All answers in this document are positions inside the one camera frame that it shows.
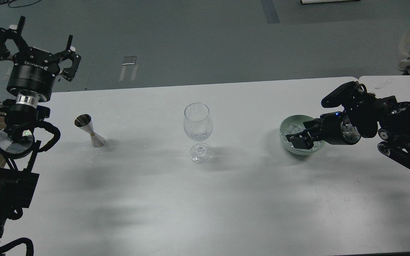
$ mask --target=white table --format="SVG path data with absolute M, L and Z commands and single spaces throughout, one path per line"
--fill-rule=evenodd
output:
M 379 153 L 379 138 L 326 145 L 310 157 L 280 144 L 284 118 L 341 110 L 320 101 L 356 80 L 55 93 L 44 105 L 61 140 L 38 155 L 31 207 L 7 222 L 2 244 L 29 237 L 36 255 L 49 256 L 410 251 L 410 170 Z M 410 85 L 377 96 L 392 93 L 410 100 Z M 188 156 L 195 143 L 184 134 L 183 111 L 192 102 L 207 104 L 213 118 L 206 142 L 215 156 L 205 164 Z M 83 113 L 104 147 L 92 148 L 74 126 Z

